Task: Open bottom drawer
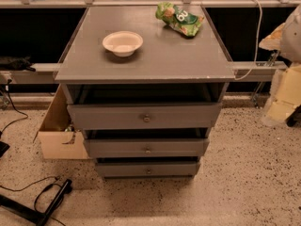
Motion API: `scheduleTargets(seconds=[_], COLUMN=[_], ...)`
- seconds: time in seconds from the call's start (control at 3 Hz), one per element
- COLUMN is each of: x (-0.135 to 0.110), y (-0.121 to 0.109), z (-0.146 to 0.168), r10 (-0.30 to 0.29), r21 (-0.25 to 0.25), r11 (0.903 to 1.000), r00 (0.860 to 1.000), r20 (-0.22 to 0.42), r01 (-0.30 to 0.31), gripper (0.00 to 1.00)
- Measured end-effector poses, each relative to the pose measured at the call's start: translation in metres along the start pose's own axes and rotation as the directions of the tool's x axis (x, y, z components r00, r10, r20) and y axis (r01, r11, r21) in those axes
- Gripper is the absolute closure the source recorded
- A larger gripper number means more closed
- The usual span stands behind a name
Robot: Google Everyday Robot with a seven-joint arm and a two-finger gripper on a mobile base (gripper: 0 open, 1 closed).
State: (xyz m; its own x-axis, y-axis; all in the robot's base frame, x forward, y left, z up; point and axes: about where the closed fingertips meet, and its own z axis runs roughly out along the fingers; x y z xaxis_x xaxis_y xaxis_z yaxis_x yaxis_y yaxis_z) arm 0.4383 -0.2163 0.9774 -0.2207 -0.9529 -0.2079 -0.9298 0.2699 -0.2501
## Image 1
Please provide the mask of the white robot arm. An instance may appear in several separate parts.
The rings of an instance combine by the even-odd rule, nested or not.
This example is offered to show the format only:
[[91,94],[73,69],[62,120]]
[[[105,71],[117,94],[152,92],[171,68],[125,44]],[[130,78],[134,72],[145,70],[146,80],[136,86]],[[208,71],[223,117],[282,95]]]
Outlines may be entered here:
[[273,76],[270,97],[261,121],[268,126],[286,122],[293,126],[300,120],[301,107],[301,6],[298,6],[270,35],[260,42],[265,50],[277,50],[291,65]]

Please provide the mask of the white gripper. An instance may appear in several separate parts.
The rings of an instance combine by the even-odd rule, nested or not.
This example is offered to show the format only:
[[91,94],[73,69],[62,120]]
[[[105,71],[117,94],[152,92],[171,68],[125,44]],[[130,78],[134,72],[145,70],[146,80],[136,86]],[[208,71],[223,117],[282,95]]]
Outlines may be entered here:
[[301,64],[277,70],[273,76],[270,97],[265,103],[261,122],[267,126],[284,123],[301,105]]

